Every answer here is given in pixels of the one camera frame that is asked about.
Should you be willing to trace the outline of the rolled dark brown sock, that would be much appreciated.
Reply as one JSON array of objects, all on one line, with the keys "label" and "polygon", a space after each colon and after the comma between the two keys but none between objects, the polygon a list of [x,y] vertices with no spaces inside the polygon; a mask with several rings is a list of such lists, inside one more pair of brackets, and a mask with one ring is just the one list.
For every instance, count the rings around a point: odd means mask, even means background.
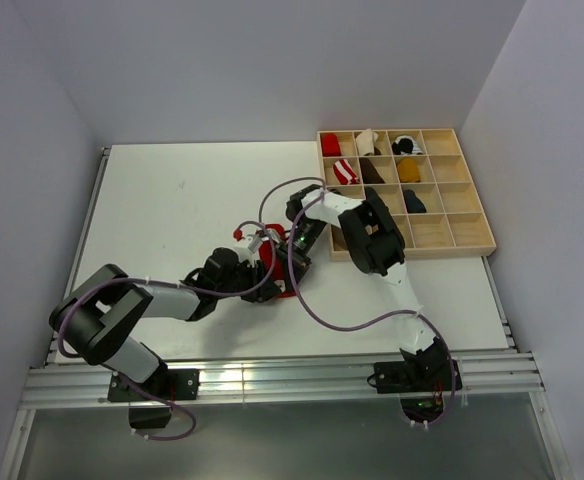
[{"label": "rolled dark brown sock", "polygon": [[385,184],[385,180],[369,158],[360,157],[359,164],[364,184]]}]

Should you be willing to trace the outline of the wooden compartment tray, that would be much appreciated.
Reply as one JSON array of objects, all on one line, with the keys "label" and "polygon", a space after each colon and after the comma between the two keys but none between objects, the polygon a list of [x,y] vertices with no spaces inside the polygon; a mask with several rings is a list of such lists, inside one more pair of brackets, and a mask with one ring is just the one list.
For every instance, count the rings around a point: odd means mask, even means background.
[{"label": "wooden compartment tray", "polygon": [[[317,134],[318,158],[328,187],[346,197],[364,199],[365,189],[379,194],[402,233],[406,255],[414,259],[488,256],[496,249],[485,210],[463,155],[457,134],[450,128],[372,129],[378,133],[376,155],[358,154],[355,137],[365,129],[320,131]],[[320,137],[338,136],[341,155],[324,157]],[[413,136],[423,149],[422,155],[395,155],[391,143],[399,135]],[[385,184],[364,184],[359,158],[369,158]],[[359,176],[357,185],[340,185],[333,164],[349,160]],[[401,183],[397,163],[413,158],[421,175],[419,183]],[[425,204],[425,214],[409,214],[403,198],[405,189],[413,190]]]}]

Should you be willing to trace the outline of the rolled red white striped sock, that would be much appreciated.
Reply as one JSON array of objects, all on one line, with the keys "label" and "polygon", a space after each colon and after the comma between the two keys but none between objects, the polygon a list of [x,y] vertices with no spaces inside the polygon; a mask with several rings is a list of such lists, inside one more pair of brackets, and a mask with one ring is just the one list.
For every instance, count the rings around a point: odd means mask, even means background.
[{"label": "rolled red white striped sock", "polygon": [[348,159],[341,158],[333,164],[333,172],[340,185],[357,185],[360,179]]}]

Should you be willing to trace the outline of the aluminium frame rail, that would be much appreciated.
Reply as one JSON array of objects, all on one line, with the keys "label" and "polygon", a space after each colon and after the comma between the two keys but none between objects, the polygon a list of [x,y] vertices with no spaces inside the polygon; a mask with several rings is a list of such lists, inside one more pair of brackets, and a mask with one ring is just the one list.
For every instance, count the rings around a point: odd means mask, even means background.
[{"label": "aluminium frame rail", "polygon": [[[196,402],[204,405],[372,399],[366,378],[373,364],[398,354],[328,355],[256,360],[170,361],[171,369],[197,369]],[[531,353],[513,348],[461,352],[459,397],[537,393],[545,390]],[[110,407],[111,373],[82,363],[49,364],[28,372],[22,410]]]}]

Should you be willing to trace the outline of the rolled mustard yellow sock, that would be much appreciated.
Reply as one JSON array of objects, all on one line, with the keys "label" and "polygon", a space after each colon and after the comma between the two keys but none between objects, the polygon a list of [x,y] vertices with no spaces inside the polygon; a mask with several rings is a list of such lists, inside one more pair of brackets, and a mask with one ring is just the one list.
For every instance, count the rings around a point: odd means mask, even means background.
[{"label": "rolled mustard yellow sock", "polygon": [[413,158],[403,158],[397,163],[397,174],[401,183],[419,183],[421,175]]}]

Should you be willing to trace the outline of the rolled black white sock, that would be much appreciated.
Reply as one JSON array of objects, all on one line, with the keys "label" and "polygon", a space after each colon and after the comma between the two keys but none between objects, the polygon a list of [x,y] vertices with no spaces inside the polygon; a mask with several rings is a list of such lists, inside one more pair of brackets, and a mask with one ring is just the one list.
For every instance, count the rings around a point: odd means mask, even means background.
[{"label": "rolled black white sock", "polygon": [[416,139],[410,135],[399,135],[391,143],[392,152],[395,155],[422,155],[423,149]]}]

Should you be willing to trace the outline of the rolled dark teal sock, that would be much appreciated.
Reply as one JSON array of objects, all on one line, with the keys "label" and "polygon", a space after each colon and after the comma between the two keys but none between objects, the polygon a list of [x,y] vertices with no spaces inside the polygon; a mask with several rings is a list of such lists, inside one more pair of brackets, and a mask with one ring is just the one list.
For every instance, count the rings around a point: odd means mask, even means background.
[{"label": "rolled dark teal sock", "polygon": [[427,212],[425,204],[417,197],[413,190],[405,189],[403,191],[403,198],[406,211],[409,214],[425,214]]}]

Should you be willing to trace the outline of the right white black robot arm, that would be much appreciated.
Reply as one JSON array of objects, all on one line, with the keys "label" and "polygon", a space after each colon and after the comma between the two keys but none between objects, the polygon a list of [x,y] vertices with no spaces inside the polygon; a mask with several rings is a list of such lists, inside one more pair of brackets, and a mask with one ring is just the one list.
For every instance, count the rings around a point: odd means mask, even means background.
[{"label": "right white black robot arm", "polygon": [[384,281],[394,290],[414,293],[407,275],[405,239],[379,194],[367,187],[365,195],[364,199],[353,199],[314,184],[289,198],[286,217],[292,226],[286,261],[291,287],[306,313],[332,331],[352,333],[385,320],[396,321],[403,360],[390,382],[393,388],[421,391],[440,385],[455,392],[461,381],[450,349],[420,310],[394,310],[359,325],[338,326],[315,313],[298,288],[293,260],[307,254],[325,226],[330,225],[341,230],[349,257],[361,273]]}]

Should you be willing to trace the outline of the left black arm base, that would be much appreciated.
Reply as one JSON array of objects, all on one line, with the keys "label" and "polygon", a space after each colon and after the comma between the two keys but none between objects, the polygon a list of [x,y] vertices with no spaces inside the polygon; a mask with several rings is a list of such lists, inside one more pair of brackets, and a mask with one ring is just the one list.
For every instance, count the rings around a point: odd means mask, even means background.
[{"label": "left black arm base", "polygon": [[[128,405],[128,423],[134,434],[155,441],[172,441],[186,438],[196,429],[196,417],[181,402],[196,400],[198,387],[197,369],[161,367],[144,382],[114,372],[106,399],[109,403]],[[166,433],[178,416],[189,420],[189,427],[179,434]]]}]

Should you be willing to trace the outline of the rolled cream sock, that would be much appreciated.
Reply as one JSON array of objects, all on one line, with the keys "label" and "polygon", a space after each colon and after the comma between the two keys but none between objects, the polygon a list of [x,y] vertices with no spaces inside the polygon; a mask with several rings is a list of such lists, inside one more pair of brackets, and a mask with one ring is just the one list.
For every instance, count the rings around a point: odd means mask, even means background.
[{"label": "rolled cream sock", "polygon": [[361,156],[376,155],[376,141],[378,133],[372,129],[361,131],[356,137],[356,147],[358,154]]}]

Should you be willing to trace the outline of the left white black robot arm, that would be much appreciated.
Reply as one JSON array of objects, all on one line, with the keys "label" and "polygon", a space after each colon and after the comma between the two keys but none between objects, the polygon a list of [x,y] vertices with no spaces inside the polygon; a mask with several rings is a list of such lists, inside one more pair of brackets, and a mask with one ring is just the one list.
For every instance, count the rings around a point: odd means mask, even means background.
[{"label": "left white black robot arm", "polygon": [[49,324],[59,334],[60,345],[70,345],[90,365],[124,374],[142,398],[155,399],[166,389],[166,366],[132,338],[139,320],[198,321],[214,312],[223,298],[267,302],[281,294],[267,273],[263,261],[223,247],[176,284],[134,282],[117,265],[106,264],[54,308]]}]

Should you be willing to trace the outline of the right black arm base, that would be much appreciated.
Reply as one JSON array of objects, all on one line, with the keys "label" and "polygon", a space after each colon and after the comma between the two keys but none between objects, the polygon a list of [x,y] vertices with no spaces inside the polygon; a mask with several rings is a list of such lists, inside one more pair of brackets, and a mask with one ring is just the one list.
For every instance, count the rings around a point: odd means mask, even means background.
[{"label": "right black arm base", "polygon": [[444,395],[463,387],[455,360],[418,360],[377,362],[367,377],[377,394],[398,394],[404,415],[416,423],[431,423],[445,410]]}]

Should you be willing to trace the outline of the red patterned sock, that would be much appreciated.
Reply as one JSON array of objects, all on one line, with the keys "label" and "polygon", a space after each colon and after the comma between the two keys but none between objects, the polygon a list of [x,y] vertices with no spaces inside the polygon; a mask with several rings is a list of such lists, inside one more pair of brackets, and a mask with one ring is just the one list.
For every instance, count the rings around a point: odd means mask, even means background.
[{"label": "red patterned sock", "polygon": [[265,272],[272,269],[269,279],[279,288],[280,294],[278,297],[294,297],[295,292],[289,281],[289,274],[285,266],[286,261],[283,260],[280,253],[280,247],[286,246],[288,231],[281,224],[276,223],[266,224],[266,227],[273,238],[276,251],[273,251],[268,240],[264,239],[264,243],[259,247],[259,258],[264,264]]}]

